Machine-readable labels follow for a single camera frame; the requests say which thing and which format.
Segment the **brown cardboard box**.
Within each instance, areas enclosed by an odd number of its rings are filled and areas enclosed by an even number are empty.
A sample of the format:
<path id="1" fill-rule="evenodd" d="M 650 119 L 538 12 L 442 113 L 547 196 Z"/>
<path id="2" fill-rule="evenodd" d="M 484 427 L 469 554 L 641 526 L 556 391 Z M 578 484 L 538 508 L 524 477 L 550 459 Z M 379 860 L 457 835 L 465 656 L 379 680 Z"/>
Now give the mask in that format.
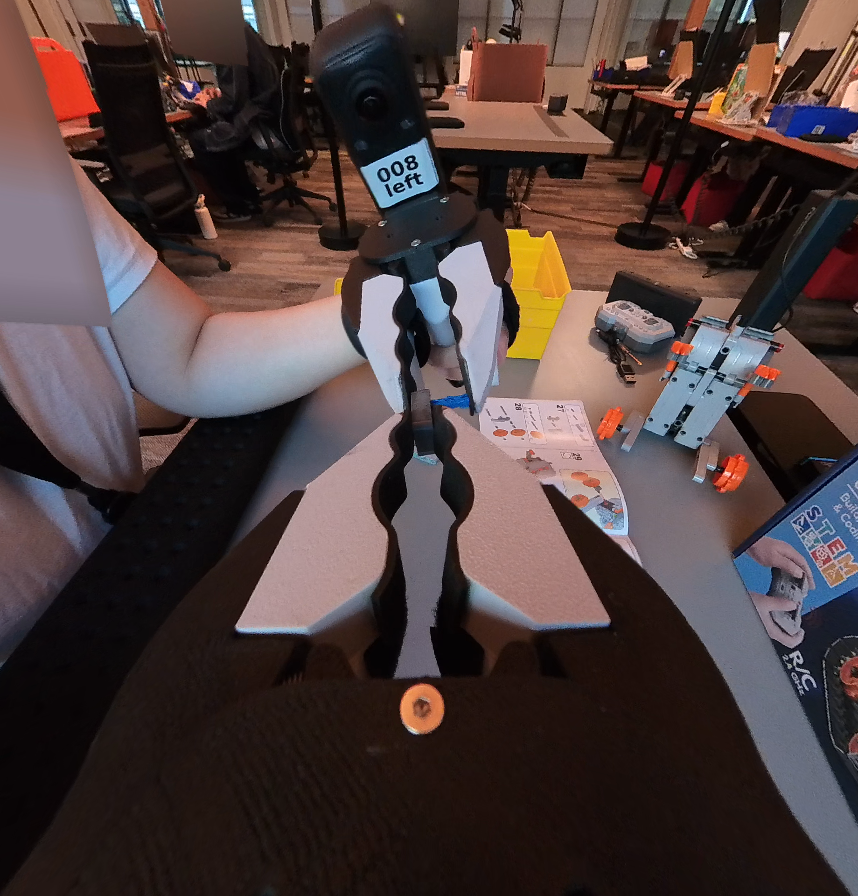
<path id="1" fill-rule="evenodd" d="M 547 55 L 546 44 L 474 44 L 467 98 L 539 104 L 544 93 Z"/>

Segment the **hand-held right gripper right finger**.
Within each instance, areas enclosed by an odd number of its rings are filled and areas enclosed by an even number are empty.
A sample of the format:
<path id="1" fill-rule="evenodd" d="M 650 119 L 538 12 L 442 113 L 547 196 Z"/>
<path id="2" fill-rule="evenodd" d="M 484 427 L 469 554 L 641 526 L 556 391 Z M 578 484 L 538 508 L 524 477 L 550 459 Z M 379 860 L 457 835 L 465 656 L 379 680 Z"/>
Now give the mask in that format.
<path id="1" fill-rule="evenodd" d="M 596 529 L 457 414 L 434 409 L 433 427 L 455 516 L 433 626 L 441 675 L 479 676 L 508 644 L 540 633 L 608 627 L 569 539 L 580 524 Z"/>

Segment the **building instruction booklet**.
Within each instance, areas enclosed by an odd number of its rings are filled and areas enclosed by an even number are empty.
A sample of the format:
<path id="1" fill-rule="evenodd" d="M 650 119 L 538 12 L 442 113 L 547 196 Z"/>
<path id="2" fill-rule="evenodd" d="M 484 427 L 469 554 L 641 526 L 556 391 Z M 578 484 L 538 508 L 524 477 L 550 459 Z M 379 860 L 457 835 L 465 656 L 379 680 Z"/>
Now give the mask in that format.
<path id="1" fill-rule="evenodd" d="M 544 485 L 557 487 L 636 562 L 624 494 L 577 399 L 489 397 L 480 431 Z"/>

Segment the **blue parts tray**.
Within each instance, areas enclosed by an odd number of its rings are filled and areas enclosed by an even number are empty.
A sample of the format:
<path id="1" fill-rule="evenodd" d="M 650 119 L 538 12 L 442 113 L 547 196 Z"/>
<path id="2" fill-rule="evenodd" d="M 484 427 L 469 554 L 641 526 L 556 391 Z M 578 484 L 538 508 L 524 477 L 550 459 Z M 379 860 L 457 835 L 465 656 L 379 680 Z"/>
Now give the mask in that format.
<path id="1" fill-rule="evenodd" d="M 781 104 L 774 107 L 767 127 L 783 136 L 803 138 L 814 135 L 846 140 L 858 131 L 858 111 L 844 107 Z"/>

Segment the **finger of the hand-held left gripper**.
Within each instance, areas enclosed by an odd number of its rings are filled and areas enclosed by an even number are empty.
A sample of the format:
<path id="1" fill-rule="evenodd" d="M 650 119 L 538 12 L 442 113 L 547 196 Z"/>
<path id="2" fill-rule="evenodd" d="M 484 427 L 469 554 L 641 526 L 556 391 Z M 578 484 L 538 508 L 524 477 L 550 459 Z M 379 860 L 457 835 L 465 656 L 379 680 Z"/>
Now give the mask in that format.
<path id="1" fill-rule="evenodd" d="M 502 353 L 502 286 L 492 278 L 481 242 L 458 246 L 439 265 L 439 285 L 450 293 L 451 323 L 458 323 L 457 345 L 464 386 L 473 414 L 481 412 Z"/>
<path id="2" fill-rule="evenodd" d="M 398 276 L 380 274 L 363 282 L 359 339 L 390 408 L 404 413 L 413 392 L 423 389 L 416 357 L 416 303 Z"/>

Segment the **person's left forearm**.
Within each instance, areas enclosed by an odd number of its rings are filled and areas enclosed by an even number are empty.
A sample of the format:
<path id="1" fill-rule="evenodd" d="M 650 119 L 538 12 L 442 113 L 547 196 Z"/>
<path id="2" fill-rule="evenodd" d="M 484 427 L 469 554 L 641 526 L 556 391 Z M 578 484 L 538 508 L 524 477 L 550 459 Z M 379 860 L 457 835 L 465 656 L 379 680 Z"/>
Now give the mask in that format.
<path id="1" fill-rule="evenodd" d="M 134 389 L 195 418 L 278 407 L 364 363 L 338 297 L 211 314 L 138 292 L 112 317 L 111 333 Z"/>

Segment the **black office chair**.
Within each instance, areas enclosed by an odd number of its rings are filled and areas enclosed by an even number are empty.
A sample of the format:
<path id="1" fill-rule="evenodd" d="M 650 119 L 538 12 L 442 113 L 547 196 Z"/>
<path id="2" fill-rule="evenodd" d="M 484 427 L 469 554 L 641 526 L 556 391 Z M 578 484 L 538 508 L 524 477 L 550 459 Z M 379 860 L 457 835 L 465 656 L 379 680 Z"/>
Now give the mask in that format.
<path id="1" fill-rule="evenodd" d="M 147 45 L 109 47 L 85 41 L 84 49 L 102 116 L 112 180 L 105 196 L 159 257 L 166 249 L 216 259 L 217 252 L 173 239 L 167 222 L 191 212 L 199 190 L 166 120 L 156 62 Z"/>

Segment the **black flat pad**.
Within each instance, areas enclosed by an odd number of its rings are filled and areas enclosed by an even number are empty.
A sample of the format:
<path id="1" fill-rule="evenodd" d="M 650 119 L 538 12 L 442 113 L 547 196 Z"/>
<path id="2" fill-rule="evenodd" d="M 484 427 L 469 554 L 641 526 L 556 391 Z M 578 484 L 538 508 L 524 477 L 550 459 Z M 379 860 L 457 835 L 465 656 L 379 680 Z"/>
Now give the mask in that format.
<path id="1" fill-rule="evenodd" d="M 751 392 L 728 410 L 727 417 L 785 501 L 853 446 L 809 398 L 799 394 Z"/>

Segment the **black textured pad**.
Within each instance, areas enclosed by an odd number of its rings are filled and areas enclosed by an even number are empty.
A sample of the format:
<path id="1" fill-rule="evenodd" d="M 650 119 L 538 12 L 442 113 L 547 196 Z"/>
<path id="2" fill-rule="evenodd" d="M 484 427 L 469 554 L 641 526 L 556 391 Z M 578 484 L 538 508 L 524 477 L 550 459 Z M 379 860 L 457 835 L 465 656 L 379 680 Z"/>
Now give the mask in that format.
<path id="1" fill-rule="evenodd" d="M 226 550 L 300 399 L 199 420 L 0 670 L 0 786 L 74 768 L 148 641 Z"/>

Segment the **yellow plastic bin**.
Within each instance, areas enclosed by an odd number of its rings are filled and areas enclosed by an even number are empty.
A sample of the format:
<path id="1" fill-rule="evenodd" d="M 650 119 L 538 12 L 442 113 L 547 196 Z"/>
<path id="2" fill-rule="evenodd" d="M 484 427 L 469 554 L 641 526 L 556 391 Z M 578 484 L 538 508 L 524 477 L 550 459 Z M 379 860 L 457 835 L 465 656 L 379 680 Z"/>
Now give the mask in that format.
<path id="1" fill-rule="evenodd" d="M 520 307 L 520 327 L 508 357 L 539 360 L 565 297 L 569 277 L 552 232 L 541 238 L 525 230 L 507 230 L 513 277 L 511 286 Z"/>

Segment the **person's white shirt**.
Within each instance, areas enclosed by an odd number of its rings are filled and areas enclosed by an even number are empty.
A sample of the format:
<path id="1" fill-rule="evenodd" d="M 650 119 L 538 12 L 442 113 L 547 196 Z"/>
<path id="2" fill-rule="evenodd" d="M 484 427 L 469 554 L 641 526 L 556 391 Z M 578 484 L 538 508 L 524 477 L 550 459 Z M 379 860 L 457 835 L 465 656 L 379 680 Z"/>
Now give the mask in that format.
<path id="1" fill-rule="evenodd" d="M 73 167 L 116 312 L 157 256 L 76 162 Z M 52 454 L 84 481 L 142 487 L 132 387 L 109 330 L 0 322 L 0 387 Z M 0 666 L 106 532 L 82 495 L 0 466 Z"/>

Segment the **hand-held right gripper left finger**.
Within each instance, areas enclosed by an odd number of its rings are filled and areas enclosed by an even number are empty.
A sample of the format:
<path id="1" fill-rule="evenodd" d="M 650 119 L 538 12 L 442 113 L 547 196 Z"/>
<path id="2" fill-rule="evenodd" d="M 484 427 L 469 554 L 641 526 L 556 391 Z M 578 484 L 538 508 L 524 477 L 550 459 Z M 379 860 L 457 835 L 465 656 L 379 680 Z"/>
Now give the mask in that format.
<path id="1" fill-rule="evenodd" d="M 358 674 L 392 677 L 407 618 L 392 520 L 409 461 L 409 418 L 395 414 L 314 479 L 236 631 L 303 635 L 339 647 Z"/>

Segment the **person's left hand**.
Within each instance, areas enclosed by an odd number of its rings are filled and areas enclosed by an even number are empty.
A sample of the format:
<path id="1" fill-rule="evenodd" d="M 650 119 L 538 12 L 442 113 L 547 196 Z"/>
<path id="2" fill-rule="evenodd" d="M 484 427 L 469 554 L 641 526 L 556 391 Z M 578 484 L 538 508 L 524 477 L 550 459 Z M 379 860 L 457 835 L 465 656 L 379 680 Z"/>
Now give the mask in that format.
<path id="1" fill-rule="evenodd" d="M 455 387 L 464 385 L 457 345 L 441 346 L 432 344 L 428 356 L 428 364 L 436 368 Z"/>

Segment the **grey background desk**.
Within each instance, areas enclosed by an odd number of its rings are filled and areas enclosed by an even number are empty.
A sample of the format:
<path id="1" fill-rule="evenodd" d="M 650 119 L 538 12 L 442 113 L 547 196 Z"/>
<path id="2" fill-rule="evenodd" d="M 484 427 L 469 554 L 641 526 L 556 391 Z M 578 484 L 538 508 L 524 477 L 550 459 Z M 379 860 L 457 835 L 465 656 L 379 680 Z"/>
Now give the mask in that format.
<path id="1" fill-rule="evenodd" d="M 532 151 L 554 154 L 609 155 L 613 141 L 567 108 L 550 116 L 544 104 L 469 100 L 447 92 L 449 116 L 458 129 L 433 129 L 438 149 Z"/>

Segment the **blue robot kit box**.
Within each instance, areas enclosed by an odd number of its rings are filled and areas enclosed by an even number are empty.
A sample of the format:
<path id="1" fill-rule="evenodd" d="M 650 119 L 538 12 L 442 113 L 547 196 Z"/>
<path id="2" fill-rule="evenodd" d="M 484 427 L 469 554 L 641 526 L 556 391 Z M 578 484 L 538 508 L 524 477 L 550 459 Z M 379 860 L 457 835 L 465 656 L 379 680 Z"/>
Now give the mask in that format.
<path id="1" fill-rule="evenodd" d="M 858 820 L 858 444 L 733 557 Z"/>

